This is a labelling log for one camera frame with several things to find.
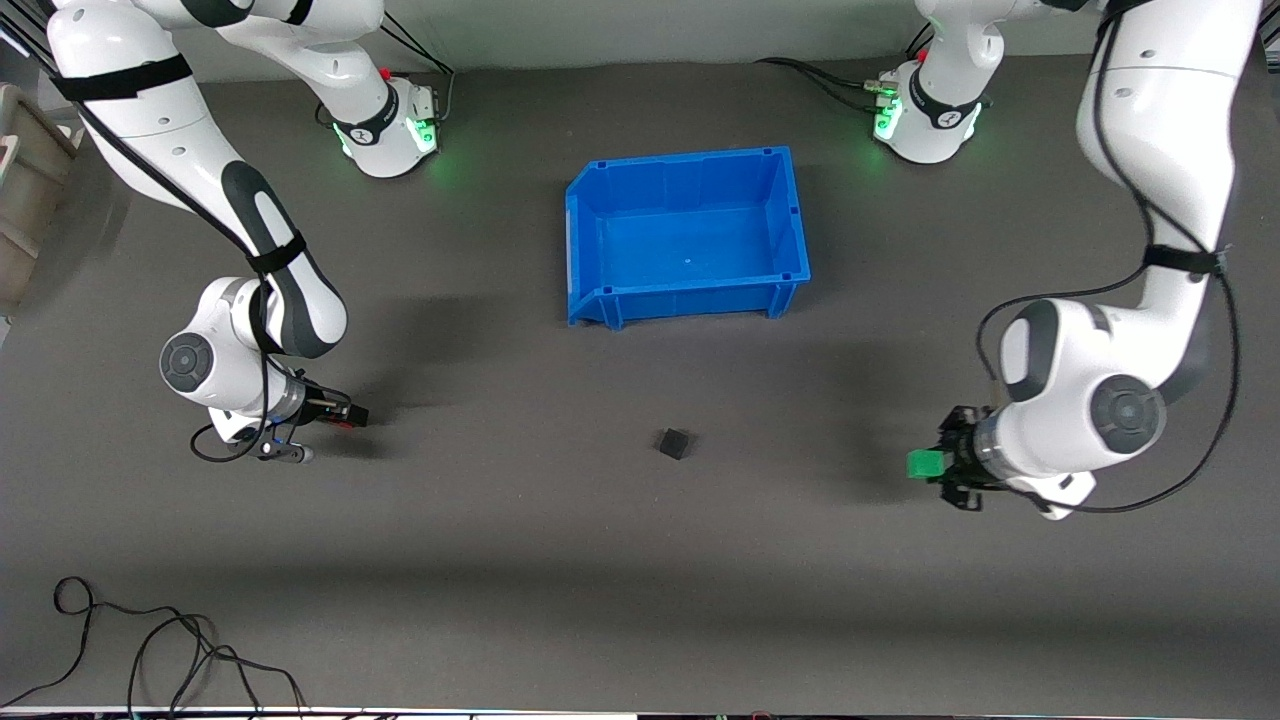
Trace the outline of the beige box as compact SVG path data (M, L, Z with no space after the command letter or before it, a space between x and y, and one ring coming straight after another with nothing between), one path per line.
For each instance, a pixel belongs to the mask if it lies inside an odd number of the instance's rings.
M17 316L83 138L0 83L0 319Z

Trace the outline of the blue plastic bin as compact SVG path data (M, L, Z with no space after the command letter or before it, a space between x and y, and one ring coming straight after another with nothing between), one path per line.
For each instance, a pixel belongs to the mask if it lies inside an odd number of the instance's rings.
M786 314L812 279L785 146L590 161L564 192L566 320Z

